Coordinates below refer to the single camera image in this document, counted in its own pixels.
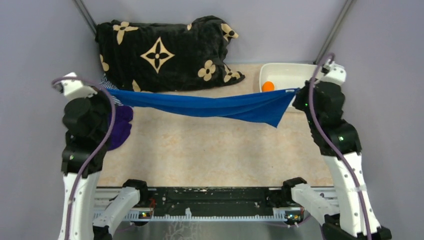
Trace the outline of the blue towel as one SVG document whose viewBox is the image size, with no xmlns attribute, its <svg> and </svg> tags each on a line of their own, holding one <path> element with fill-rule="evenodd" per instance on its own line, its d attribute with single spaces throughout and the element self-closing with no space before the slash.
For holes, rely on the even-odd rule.
<svg viewBox="0 0 424 240">
<path fill-rule="evenodd" d="M 220 117 L 277 128 L 298 89 L 288 88 L 228 97 L 200 97 L 109 89 L 124 105 L 153 108 L 198 118 Z"/>
</svg>

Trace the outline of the orange towel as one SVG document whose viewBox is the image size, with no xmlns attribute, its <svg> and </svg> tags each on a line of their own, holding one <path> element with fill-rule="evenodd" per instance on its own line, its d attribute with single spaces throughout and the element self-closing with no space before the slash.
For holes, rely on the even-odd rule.
<svg viewBox="0 0 424 240">
<path fill-rule="evenodd" d="M 274 90 L 275 90 L 275 85 L 271 81 L 266 81 L 261 86 L 262 92 L 271 92 L 271 91 L 274 91 Z"/>
</svg>

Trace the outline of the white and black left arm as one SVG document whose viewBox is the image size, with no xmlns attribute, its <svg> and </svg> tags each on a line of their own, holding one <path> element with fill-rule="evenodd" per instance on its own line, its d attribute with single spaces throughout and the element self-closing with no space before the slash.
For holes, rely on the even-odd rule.
<svg viewBox="0 0 424 240">
<path fill-rule="evenodd" d="M 95 193 L 116 122 L 116 105 L 108 90 L 71 72 L 51 83 L 67 99 L 62 123 L 66 127 L 61 154 L 64 185 L 59 239 L 111 240 L 133 207 L 149 203 L 145 181 L 127 180 L 99 217 L 94 216 Z"/>
</svg>

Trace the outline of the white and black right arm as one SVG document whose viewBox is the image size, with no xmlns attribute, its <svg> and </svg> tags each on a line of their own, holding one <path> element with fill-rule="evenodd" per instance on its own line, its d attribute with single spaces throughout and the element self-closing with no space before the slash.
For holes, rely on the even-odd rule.
<svg viewBox="0 0 424 240">
<path fill-rule="evenodd" d="M 380 224 L 367 192 L 362 146 L 356 128 L 343 119 L 346 71 L 332 60 L 316 67 L 295 96 L 293 106 L 305 113 L 311 136 L 326 163 L 338 201 L 331 204 L 307 182 L 286 180 L 281 199 L 301 205 L 320 224 L 325 240 L 390 240 L 392 232 Z"/>
</svg>

